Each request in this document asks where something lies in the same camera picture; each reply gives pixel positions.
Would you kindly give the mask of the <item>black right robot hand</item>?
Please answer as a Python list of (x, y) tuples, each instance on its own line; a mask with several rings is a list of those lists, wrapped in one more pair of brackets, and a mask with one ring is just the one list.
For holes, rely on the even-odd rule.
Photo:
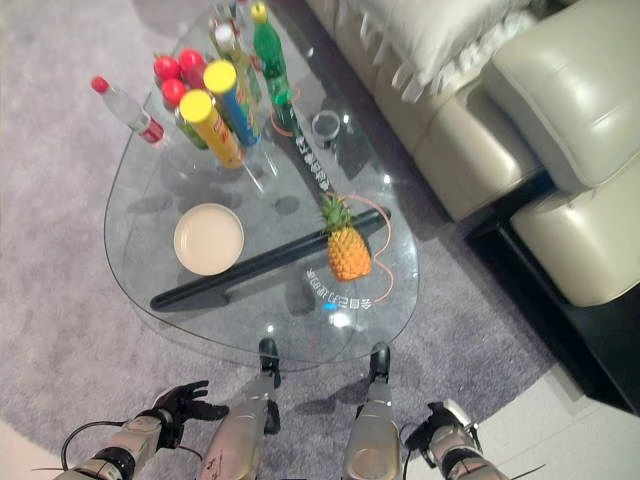
[(451, 446), (480, 448), (477, 425), (452, 399), (428, 404), (431, 414), (404, 441), (409, 450), (443, 450)]

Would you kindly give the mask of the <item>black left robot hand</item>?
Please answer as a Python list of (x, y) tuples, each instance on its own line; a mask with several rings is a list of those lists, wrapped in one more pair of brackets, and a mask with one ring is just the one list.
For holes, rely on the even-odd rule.
[(184, 423), (187, 420), (217, 421), (230, 411), (226, 405), (213, 405), (201, 400), (208, 394), (209, 381), (200, 380), (179, 385), (161, 395), (153, 409), (167, 412), (173, 422)]

